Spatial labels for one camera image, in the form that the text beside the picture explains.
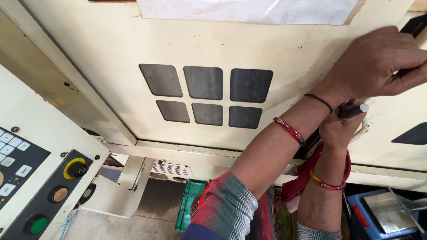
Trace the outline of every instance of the tattoo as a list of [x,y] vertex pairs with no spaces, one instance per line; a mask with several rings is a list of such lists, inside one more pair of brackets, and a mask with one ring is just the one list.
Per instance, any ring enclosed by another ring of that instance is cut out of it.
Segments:
[[308,209],[307,220],[311,220],[313,213],[316,212],[316,210],[314,210],[315,206],[316,206],[316,204],[314,204],[314,202],[310,202],[310,208]]
[[319,211],[317,213],[317,218],[320,220],[320,222],[322,224],[325,224],[325,216],[323,215],[324,213],[324,205],[325,205],[325,193],[321,192],[320,193],[320,198],[319,198]]

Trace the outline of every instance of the red cloth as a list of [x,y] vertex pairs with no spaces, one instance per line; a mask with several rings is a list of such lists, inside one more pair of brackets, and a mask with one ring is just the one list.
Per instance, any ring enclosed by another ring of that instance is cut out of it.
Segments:
[[[295,197],[299,192],[304,190],[310,181],[310,171],[316,166],[317,161],[323,151],[323,143],[314,150],[313,154],[301,165],[297,167],[298,177],[295,180],[285,182],[282,185],[282,202],[287,202]],[[343,178],[347,180],[351,171],[350,154],[347,150],[347,156],[345,157],[345,170]]]

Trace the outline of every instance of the white key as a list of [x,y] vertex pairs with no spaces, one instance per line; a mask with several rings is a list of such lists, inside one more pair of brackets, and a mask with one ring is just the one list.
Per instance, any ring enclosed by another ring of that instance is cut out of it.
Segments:
[[4,143],[8,143],[10,140],[12,140],[13,135],[10,133],[5,133],[3,135],[1,135],[0,137],[0,141],[4,142]]
[[10,140],[9,145],[17,147],[20,143],[22,143],[21,139],[19,139],[19,138],[13,138],[12,140]]
[[15,187],[15,185],[9,183],[4,184],[4,186],[0,189],[0,196],[7,197],[15,189]]
[[22,142],[21,144],[19,144],[18,149],[25,151],[31,144],[29,144],[28,142]]
[[12,165],[12,163],[15,161],[14,158],[11,157],[7,157],[5,160],[3,160],[0,165],[3,165],[5,167],[9,167],[10,165]]
[[9,153],[11,153],[13,149],[15,148],[12,146],[6,145],[0,150],[0,153],[3,153],[4,155],[9,155]]
[[30,171],[32,167],[23,165],[15,174],[20,177],[25,177]]

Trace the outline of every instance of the blue container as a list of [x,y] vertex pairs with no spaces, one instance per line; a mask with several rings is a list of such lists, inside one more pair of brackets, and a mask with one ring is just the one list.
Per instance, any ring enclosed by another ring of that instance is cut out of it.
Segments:
[[[408,229],[404,229],[404,230],[385,234],[382,232],[382,229],[377,228],[377,225],[374,223],[374,221],[376,221],[376,220],[375,219],[373,220],[371,215],[368,214],[367,209],[365,208],[364,204],[362,204],[362,198],[377,195],[380,193],[386,193],[386,192],[388,192],[387,189],[380,189],[380,190],[376,190],[376,191],[372,191],[372,192],[361,193],[361,194],[356,194],[356,195],[352,195],[352,196],[347,197],[348,203],[353,208],[353,210],[356,212],[356,215],[359,218],[359,221],[362,223],[362,226],[364,227],[366,233],[371,238],[371,240],[387,239],[387,238],[391,238],[391,237],[397,237],[397,236],[402,236],[402,235],[406,235],[406,234],[411,234],[411,233],[414,233],[417,231],[417,228],[414,227],[414,228],[408,228]],[[402,202],[407,201],[406,198],[399,196],[399,195],[397,195],[397,196],[398,196],[400,201],[402,201]],[[414,218],[416,220],[418,220],[418,212],[412,213],[412,216],[414,216]]]

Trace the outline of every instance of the ventilation grille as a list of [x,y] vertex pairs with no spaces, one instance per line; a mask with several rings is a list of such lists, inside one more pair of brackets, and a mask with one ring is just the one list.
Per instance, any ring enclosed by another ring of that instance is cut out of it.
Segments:
[[154,163],[153,168],[151,169],[151,172],[193,177],[193,174],[189,166],[166,163],[162,160],[159,160],[159,162]]

